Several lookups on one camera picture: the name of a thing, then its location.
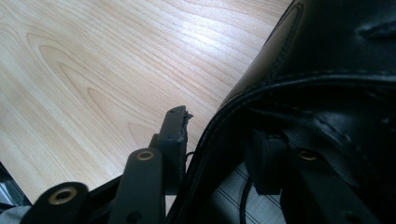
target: leather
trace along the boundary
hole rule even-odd
[[[321,153],[396,223],[395,12],[396,1],[293,1],[206,127],[167,222],[196,220],[259,124]]]

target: wire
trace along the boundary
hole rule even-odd
[[[246,210],[247,210],[247,201],[248,201],[248,194],[250,193],[251,187],[253,186],[253,181],[249,177],[247,179],[247,183],[244,187],[244,192],[242,193],[241,203],[239,204],[239,223],[246,224]]]
[[[192,152],[189,152],[189,153],[187,153],[186,154],[186,161],[187,161],[187,159],[189,158],[189,156],[191,156],[191,155],[193,155],[194,154],[194,152],[192,151]]]

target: black bracket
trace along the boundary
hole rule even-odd
[[[134,151],[124,173],[88,192],[68,182],[44,192],[21,223],[164,223],[165,194],[177,194],[185,170],[186,106],[166,113],[148,148]]]

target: wooden table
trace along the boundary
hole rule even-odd
[[[94,189],[186,105],[189,150],[290,0],[1,1],[0,161]]]

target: brass grommet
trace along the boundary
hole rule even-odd
[[[306,161],[315,161],[318,158],[314,153],[304,150],[300,151],[298,155]]]
[[[58,189],[49,197],[49,203],[59,205],[71,201],[77,195],[77,189],[74,187],[65,187]]]
[[[154,157],[154,153],[150,151],[142,151],[137,154],[137,159],[140,161],[148,161]]]

